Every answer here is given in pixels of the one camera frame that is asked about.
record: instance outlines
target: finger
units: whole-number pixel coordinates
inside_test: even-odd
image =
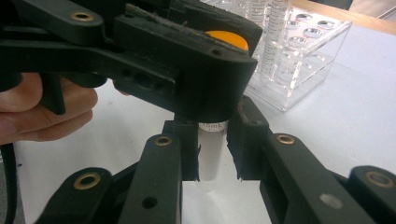
[[[0,112],[21,112],[38,104],[43,94],[38,73],[22,73],[22,82],[17,87],[0,92]]]
[[[58,123],[73,119],[89,110],[97,103],[94,89],[81,88],[70,81],[64,81],[64,103],[66,113],[55,115],[44,106],[38,105],[20,113],[1,113],[0,121],[6,120],[15,128],[14,136],[48,128]]]
[[[92,119],[92,111],[89,110],[73,119],[68,121],[53,125],[49,128],[42,129],[36,132],[23,133],[18,136],[19,140],[28,140],[28,141],[53,141],[63,137],[66,137],[70,133],[75,132],[80,129],[82,126],[87,124]]]

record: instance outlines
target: brass screw insert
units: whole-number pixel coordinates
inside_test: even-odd
[[[75,183],[74,188],[79,190],[91,189],[95,187],[101,180],[101,177],[96,172],[89,172],[79,176]]]
[[[172,138],[166,137],[166,136],[159,137],[159,138],[157,138],[157,139],[155,140],[154,143],[155,143],[155,145],[157,145],[157,146],[165,147],[165,146],[168,146],[168,145],[170,145],[170,144],[172,143]]]
[[[381,188],[393,188],[395,186],[394,182],[392,179],[390,179],[388,176],[383,175],[379,172],[375,171],[369,171],[366,173],[366,178],[373,184],[381,187]]]
[[[93,15],[86,12],[76,12],[71,15],[71,18],[75,21],[93,21]]]
[[[277,135],[276,140],[282,144],[285,144],[285,145],[294,144],[294,138],[292,138],[291,136],[285,135],[285,134]]]

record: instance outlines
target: test tube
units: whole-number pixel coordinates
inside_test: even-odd
[[[240,35],[227,31],[208,31],[207,34],[216,39],[228,42],[240,49],[248,50],[248,42]],[[218,123],[199,123],[198,145],[200,153],[198,187],[206,192],[216,186],[216,177],[219,172],[219,164],[223,142],[226,135],[227,121]]]
[[[265,17],[267,14],[269,0],[248,0],[247,4],[247,18],[250,21],[258,24],[261,28],[265,26]],[[252,58],[256,59],[258,64],[256,67],[255,73],[260,73],[262,67],[262,54],[264,43],[262,40],[263,36],[261,36],[259,43],[256,46],[256,49],[253,52]]]
[[[262,56],[261,81],[273,80],[276,72],[276,63],[281,49],[276,43],[283,44],[285,27],[289,19],[292,0],[272,0],[269,20],[266,24],[264,52]]]
[[[199,188],[209,192],[216,186],[216,177],[219,172],[220,156],[224,142],[226,122],[199,123],[198,145],[200,152]]]

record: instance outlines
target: orange cap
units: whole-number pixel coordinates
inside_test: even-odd
[[[206,33],[240,49],[248,50],[248,42],[240,35],[236,35],[228,31],[208,31]]]

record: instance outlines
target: black cable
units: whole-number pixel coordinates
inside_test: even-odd
[[[14,145],[12,143],[0,146],[3,157],[4,171],[7,186],[7,215],[5,224],[14,223],[17,212],[17,163],[15,159]]]

